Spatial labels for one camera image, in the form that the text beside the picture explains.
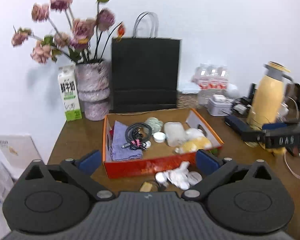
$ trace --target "black paper bag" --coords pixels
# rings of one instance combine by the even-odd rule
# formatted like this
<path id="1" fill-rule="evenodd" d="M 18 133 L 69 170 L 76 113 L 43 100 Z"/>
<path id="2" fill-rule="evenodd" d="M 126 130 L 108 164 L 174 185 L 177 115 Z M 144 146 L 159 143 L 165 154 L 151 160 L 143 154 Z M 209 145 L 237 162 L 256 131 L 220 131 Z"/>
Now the black paper bag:
<path id="1" fill-rule="evenodd" d="M 180 40 L 112 39 L 113 112 L 177 107 Z"/>

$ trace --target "screw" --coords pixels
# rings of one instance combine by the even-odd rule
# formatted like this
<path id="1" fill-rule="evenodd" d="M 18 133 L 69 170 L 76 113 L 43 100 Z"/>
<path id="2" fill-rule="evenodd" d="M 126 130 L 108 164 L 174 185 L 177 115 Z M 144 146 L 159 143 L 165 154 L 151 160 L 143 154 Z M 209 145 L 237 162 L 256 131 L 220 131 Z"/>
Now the screw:
<path id="1" fill-rule="evenodd" d="M 110 190 L 100 190 L 97 193 L 98 198 L 110 198 L 112 197 L 112 192 Z"/>
<path id="2" fill-rule="evenodd" d="M 195 189 L 188 189 L 185 191 L 185 196 L 189 198 L 195 198 L 200 196 L 200 192 Z"/>

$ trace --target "plastic bottle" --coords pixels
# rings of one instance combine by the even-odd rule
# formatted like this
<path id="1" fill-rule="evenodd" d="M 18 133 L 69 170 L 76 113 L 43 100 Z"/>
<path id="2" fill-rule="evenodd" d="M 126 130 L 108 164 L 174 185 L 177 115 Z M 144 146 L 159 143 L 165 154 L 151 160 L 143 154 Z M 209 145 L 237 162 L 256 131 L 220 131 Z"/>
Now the plastic bottle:
<path id="1" fill-rule="evenodd" d="M 207 96 L 208 98 L 212 97 L 212 95 L 217 94 L 221 95 L 221 90 L 218 88 L 218 82 L 219 82 L 219 73 L 218 68 L 215 65 L 210 65 L 208 68 L 209 71 L 209 85 L 208 85 L 208 91 Z"/>
<path id="2" fill-rule="evenodd" d="M 226 89 L 229 83 L 228 79 L 228 69 L 226 66 L 222 66 L 218 68 L 218 74 L 219 74 L 219 79 L 218 79 L 218 90 L 221 95 L 226 94 Z"/>
<path id="3" fill-rule="evenodd" d="M 208 102 L 209 95 L 209 81 L 210 81 L 210 75 L 208 73 L 208 65 L 207 64 L 201 64 L 200 67 L 197 68 L 196 72 L 197 76 L 200 76 L 197 79 L 197 84 L 200 86 L 201 90 L 198 92 L 198 103 L 201 106 L 205 106 Z"/>

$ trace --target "bag handle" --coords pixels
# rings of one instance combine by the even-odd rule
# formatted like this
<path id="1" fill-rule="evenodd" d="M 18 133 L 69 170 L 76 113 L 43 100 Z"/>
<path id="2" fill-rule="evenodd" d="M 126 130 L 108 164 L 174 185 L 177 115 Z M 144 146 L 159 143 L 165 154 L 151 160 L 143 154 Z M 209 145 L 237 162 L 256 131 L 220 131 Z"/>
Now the bag handle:
<path id="1" fill-rule="evenodd" d="M 141 13 L 134 23 L 133 34 L 132 34 L 133 38 L 136 38 L 136 36 L 137 36 L 137 29 L 138 29 L 138 25 L 139 25 L 140 21 L 143 19 L 143 17 L 145 17 L 147 15 L 149 16 L 149 18 L 151 20 L 151 24 L 152 24 L 149 38 L 153 37 L 153 30 L 154 30 L 153 38 L 156 38 L 158 36 L 158 29 L 159 29 L 158 15 L 154 12 L 146 11 L 146 12 Z"/>

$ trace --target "purple towel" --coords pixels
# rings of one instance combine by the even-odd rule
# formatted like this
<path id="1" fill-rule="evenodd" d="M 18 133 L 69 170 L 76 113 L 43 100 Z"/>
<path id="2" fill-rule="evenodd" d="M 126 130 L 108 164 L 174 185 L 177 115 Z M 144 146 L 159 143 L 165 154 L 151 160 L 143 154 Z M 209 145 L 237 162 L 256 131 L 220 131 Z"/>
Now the purple towel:
<path id="1" fill-rule="evenodd" d="M 115 121 L 114 123 L 111 155 L 113 161 L 127 161 L 142 158 L 142 150 L 130 150 L 129 147 L 122 149 L 122 145 L 127 142 L 124 136 L 127 128 L 127 125 L 118 121 Z"/>

